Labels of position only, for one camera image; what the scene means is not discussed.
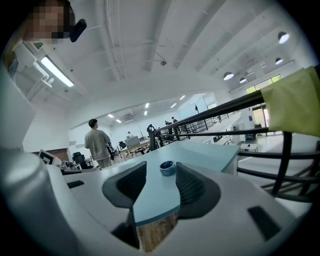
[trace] metal railing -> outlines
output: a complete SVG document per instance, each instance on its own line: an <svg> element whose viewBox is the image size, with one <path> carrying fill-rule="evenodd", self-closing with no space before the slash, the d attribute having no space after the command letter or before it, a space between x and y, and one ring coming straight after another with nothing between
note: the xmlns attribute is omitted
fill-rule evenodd
<svg viewBox="0 0 320 256"><path fill-rule="evenodd" d="M320 66L315 67L317 74L320 74ZM208 130L210 127L214 126L217 121L221 122L222 117L229 118L230 115L234 114L236 111L255 106L257 104L264 103L261 91L255 91L248 95L242 96L240 98L234 99L215 108L209 109L207 111L201 112L184 120L178 121L176 123L167 125L166 127L159 128L156 130L148 130L150 136L150 149L154 151L157 149L156 137L159 139L161 147L170 144L175 141L183 141L191 137L198 136L226 136L226 135L249 135L249 134L263 134L269 131L269 128L255 128L248 130L234 130L234 131L218 131L218 132L203 132ZM277 198L282 198L286 200L292 200L297 202L313 202L314 197L310 186L313 184L320 184L319 175L319 164L320 164L320 143L314 152L301 152L301 153L291 153L292 146L292 133L284 131L283 132L283 147L282 153L269 153L269 152L243 152L238 153L239 156L243 157L255 157L255 158L267 158L267 159L281 159L279 170L277 174L265 173L261 171L249 170L244 168L237 168L239 173L252 175L256 177L261 177L265 179L275 180L274 183L268 184L268 187L272 187L269 190L272 196ZM287 176L287 168L290 160L305 160L313 159L312 165L303 170L301 174L306 174L307 176ZM287 188L288 184L283 185L283 182L291 182L292 184L302 184L299 195L284 194L280 192L281 189Z"/></svg>

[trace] white ceiling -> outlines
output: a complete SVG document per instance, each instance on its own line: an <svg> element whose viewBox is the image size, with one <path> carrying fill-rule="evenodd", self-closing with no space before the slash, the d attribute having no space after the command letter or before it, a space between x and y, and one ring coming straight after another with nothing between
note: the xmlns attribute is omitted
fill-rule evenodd
<svg viewBox="0 0 320 256"><path fill-rule="evenodd" d="M126 122L126 119L131 119L133 121L143 118L150 118L152 116L157 116L165 112L177 110L181 106L181 104L187 102L191 97L192 95L186 95L183 99L181 99L181 97L172 97L154 102L148 102L148 108L146 108L146 104L137 105L120 111L107 113L112 114L114 117L111 118L106 115L100 117L100 120L103 120L105 124L112 126L116 123L116 119L119 119L122 122Z"/></svg>
<svg viewBox="0 0 320 256"><path fill-rule="evenodd" d="M71 0L71 5L87 29L75 43L64 40L46 51L76 81L69 92L60 82L53 84L54 93L67 96L70 104L85 103L92 91L112 91L119 81L169 72L211 76L232 90L255 65L265 63L267 74L278 68L277 57L283 58L281 65L290 62L298 38L293 22L272 0ZM280 31L290 34L285 44L278 42ZM160 65L162 58L167 65ZM223 81L227 71L235 77ZM159 94L158 100L164 98ZM157 105L160 110L163 104Z"/></svg>

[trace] light blue table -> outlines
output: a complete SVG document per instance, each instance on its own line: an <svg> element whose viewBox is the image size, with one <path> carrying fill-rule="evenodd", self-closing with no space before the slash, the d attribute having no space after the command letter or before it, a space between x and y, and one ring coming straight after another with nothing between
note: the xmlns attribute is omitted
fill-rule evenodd
<svg viewBox="0 0 320 256"><path fill-rule="evenodd" d="M160 220L180 208L180 193L176 175L162 176L159 165L171 160L200 166L216 172L225 172L236 160L239 146L202 144L192 141L176 141L155 151L108 167L111 170L123 165L146 161L146 184L133 205L136 226Z"/></svg>

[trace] yellow fabric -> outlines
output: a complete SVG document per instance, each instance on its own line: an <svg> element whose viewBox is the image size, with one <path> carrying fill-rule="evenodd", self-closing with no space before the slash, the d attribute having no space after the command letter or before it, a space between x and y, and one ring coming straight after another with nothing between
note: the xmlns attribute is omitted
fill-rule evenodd
<svg viewBox="0 0 320 256"><path fill-rule="evenodd" d="M313 67L261 89L270 131L320 137L320 81Z"/></svg>

